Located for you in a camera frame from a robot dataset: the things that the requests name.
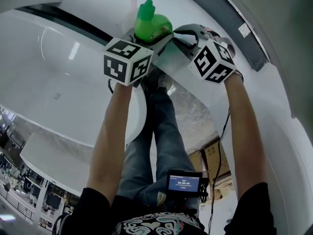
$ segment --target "shoe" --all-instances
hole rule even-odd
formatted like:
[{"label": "shoe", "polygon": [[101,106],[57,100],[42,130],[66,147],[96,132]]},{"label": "shoe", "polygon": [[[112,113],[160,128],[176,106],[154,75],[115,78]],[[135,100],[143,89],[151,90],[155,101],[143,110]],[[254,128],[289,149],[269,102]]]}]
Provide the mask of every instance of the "shoe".
[{"label": "shoe", "polygon": [[163,87],[166,89],[166,91],[169,91],[172,88],[173,84],[174,80],[165,73],[163,73],[157,81],[157,87]]}]

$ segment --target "railing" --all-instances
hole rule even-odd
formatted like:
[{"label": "railing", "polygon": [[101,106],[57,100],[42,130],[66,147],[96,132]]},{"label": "railing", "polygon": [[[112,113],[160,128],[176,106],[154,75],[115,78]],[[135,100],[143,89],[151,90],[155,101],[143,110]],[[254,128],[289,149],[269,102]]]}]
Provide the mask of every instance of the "railing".
[{"label": "railing", "polygon": [[[6,201],[12,205],[15,209],[17,209],[23,216],[31,221],[34,221],[34,213],[26,208],[23,204],[21,204],[18,200],[16,200],[10,193],[8,193],[3,187],[0,187],[0,195],[6,199]],[[48,231],[52,231],[53,224],[46,221],[43,218],[39,219],[39,226],[47,229]]]}]

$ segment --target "leg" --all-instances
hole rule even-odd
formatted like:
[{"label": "leg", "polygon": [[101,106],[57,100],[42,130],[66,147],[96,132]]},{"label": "leg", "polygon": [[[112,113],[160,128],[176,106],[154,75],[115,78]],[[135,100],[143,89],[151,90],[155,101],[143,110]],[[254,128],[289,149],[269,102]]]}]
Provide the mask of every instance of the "leg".
[{"label": "leg", "polygon": [[[195,171],[183,145],[175,118],[175,110],[165,88],[158,88],[151,96],[153,129],[156,139],[157,181],[145,190],[147,205],[157,205],[158,192],[166,191],[167,172],[169,169]],[[165,202],[165,211],[170,211],[174,203]],[[188,198],[185,206],[196,209],[199,215],[199,199]]]},{"label": "leg", "polygon": [[116,195],[137,199],[138,194],[153,183],[150,163],[151,140],[152,126],[147,111],[146,123],[141,133],[126,148],[122,178]]}]

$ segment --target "marble surface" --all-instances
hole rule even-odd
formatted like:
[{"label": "marble surface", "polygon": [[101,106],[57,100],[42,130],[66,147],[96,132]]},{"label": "marble surface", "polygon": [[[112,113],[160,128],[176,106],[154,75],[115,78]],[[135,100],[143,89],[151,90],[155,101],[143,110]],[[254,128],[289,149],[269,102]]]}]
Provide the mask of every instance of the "marble surface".
[{"label": "marble surface", "polygon": [[[217,136],[217,132],[208,108],[177,82],[174,83],[174,86],[175,87],[170,92],[170,98],[175,107],[177,123],[186,152],[190,154],[202,147],[213,137]],[[29,139],[33,132],[38,132],[44,135],[49,142],[60,151],[68,153],[86,163],[89,163],[91,159],[91,147],[77,144],[59,135],[53,134],[19,116],[14,118],[13,125],[15,130],[25,141]],[[157,148],[154,139],[150,154],[152,170],[155,172]]]}]

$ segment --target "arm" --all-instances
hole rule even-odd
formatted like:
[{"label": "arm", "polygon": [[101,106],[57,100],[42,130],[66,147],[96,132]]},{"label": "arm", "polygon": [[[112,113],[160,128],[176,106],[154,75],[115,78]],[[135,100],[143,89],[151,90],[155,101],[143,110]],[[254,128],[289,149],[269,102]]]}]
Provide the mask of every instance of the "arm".
[{"label": "arm", "polygon": [[240,76],[225,81],[230,116],[238,198],[265,182],[265,155],[256,117]]},{"label": "arm", "polygon": [[132,86],[116,84],[95,144],[90,163],[88,188],[103,194],[112,204],[121,178],[125,132]]}]

